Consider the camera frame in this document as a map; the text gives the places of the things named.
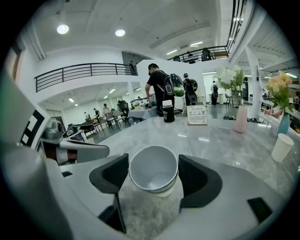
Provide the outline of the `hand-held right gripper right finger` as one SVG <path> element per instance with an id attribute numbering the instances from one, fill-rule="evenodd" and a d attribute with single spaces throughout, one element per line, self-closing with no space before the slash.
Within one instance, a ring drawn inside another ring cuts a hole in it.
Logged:
<path id="1" fill-rule="evenodd" d="M 178 225 L 184 237 L 239 237 L 283 204 L 260 178 L 233 166 L 180 155 L 184 197 Z"/>

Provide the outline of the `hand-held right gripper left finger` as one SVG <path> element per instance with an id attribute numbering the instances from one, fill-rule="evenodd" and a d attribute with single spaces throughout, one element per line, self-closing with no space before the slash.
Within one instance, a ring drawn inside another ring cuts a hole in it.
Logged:
<path id="1" fill-rule="evenodd" d="M 76 197 L 102 222 L 126 233 L 119 191 L 128 176 L 128 154 L 61 166 Z"/>

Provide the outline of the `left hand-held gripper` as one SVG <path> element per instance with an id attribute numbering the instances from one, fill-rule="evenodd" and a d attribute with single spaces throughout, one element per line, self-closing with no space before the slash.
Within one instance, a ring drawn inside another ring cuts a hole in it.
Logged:
<path id="1" fill-rule="evenodd" d="M 45 118 L 6 70 L 0 73 L 0 235 L 10 240 L 68 240 L 69 224 L 52 191 L 43 157 L 31 148 Z M 109 156 L 105 145 L 67 138 L 40 139 L 59 165 Z"/>

